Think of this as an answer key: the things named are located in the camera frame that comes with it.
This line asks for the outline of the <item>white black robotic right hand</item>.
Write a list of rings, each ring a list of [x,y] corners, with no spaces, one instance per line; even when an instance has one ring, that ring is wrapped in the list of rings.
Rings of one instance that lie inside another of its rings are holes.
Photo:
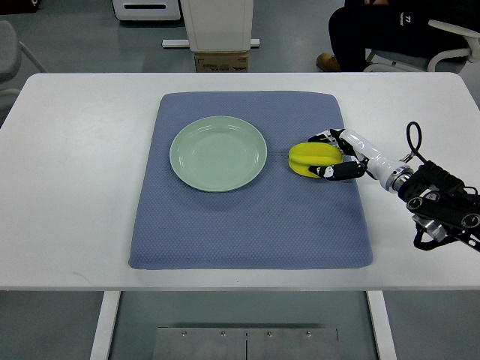
[[[395,192],[395,182],[405,169],[405,163],[389,160],[372,143],[353,130],[330,129],[308,139],[309,143],[326,143],[340,150],[351,161],[329,165],[310,166],[308,170],[330,181],[356,179],[367,173],[390,192]]]

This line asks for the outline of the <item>black silver robot right arm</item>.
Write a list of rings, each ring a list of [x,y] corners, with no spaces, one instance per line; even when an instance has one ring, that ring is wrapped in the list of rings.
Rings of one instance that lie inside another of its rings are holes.
[[[479,250],[479,193],[428,160],[417,171],[406,169],[391,189],[406,203],[415,222],[413,244],[431,251],[453,242]]]

